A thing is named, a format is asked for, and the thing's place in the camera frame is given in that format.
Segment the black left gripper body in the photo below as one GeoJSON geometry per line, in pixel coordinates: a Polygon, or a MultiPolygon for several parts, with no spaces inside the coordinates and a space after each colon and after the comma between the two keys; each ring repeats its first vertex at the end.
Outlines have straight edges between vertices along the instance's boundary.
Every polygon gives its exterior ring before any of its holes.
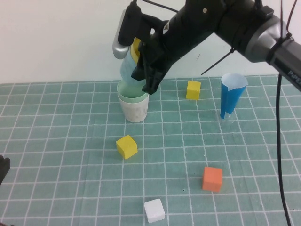
{"type": "Polygon", "coordinates": [[[10,159],[0,155],[0,185],[10,170],[10,159]]]}

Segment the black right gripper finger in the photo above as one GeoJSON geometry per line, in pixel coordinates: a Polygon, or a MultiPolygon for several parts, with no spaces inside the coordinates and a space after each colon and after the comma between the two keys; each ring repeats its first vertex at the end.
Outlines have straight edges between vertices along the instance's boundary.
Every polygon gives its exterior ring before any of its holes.
{"type": "Polygon", "coordinates": [[[145,85],[142,91],[152,95],[158,90],[158,86],[163,80],[163,71],[146,67],[144,69],[144,75],[145,85]]]}
{"type": "Polygon", "coordinates": [[[133,70],[131,77],[136,81],[143,81],[147,78],[147,68],[144,61],[139,61],[133,70]]]}

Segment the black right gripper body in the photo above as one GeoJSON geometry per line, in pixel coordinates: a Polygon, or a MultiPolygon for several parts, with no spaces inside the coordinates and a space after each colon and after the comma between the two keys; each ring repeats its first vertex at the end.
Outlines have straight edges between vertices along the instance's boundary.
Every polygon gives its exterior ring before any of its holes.
{"type": "Polygon", "coordinates": [[[140,13],[141,21],[155,30],[141,40],[139,61],[146,67],[163,71],[217,30],[226,12],[224,0],[188,0],[169,21],[140,13]]]}

